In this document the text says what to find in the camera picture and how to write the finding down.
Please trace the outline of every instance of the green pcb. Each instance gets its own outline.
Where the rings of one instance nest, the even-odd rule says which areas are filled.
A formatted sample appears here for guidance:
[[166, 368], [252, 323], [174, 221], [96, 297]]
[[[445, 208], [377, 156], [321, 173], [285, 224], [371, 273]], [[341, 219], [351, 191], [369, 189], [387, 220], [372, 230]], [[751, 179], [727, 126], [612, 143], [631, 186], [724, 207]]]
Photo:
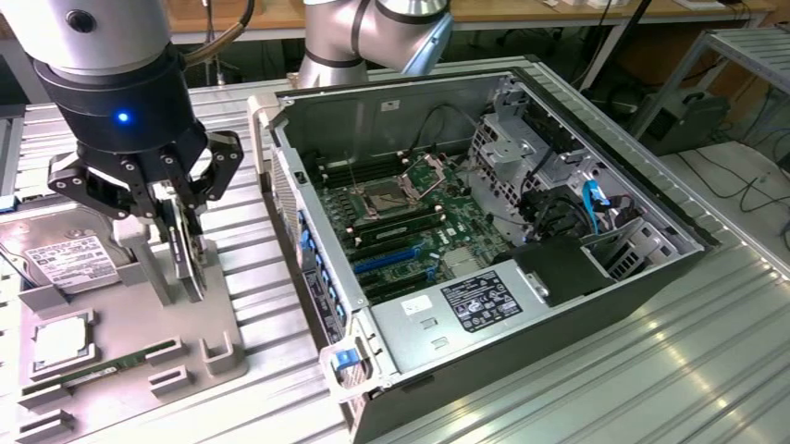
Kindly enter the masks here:
[[[351, 258], [352, 268], [385, 260], [409, 249], [413, 251], [412, 258], [356, 273], [372, 303], [457, 278], [455, 273], [459, 273], [460, 268], [448, 267], [444, 260], [447, 253], [452, 257], [459, 252], [461, 255], [469, 254], [471, 262], [481, 268], [511, 247], [485, 221], [485, 214], [471, 195], [464, 193], [467, 185], [449, 166], [439, 166], [435, 158], [432, 163], [419, 158], [415, 162], [404, 173], [409, 186], [404, 186], [397, 177], [387, 177], [357, 182], [355, 186], [319, 190], [324, 211], [345, 255]], [[444, 174], [437, 185], [436, 166]], [[389, 235], [385, 241], [371, 246], [359, 243], [360, 240], [371, 239], [365, 234], [376, 232], [383, 232], [379, 236]], [[388, 250], [389, 244], [396, 244], [397, 248]], [[385, 251], [353, 259], [356, 253], [369, 249]]]

